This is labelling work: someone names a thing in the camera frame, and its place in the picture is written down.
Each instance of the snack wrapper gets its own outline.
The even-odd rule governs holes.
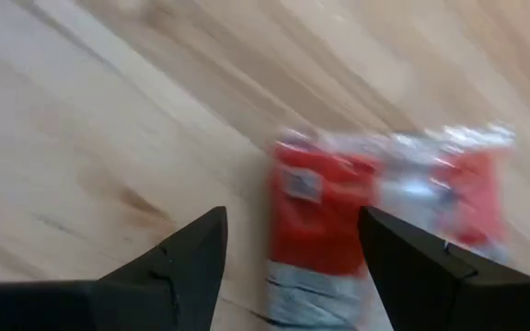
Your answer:
[[[362,206],[504,263],[496,160],[512,145],[513,133],[498,125],[391,134],[283,131],[271,173],[273,328],[365,325],[374,285],[359,243]]]

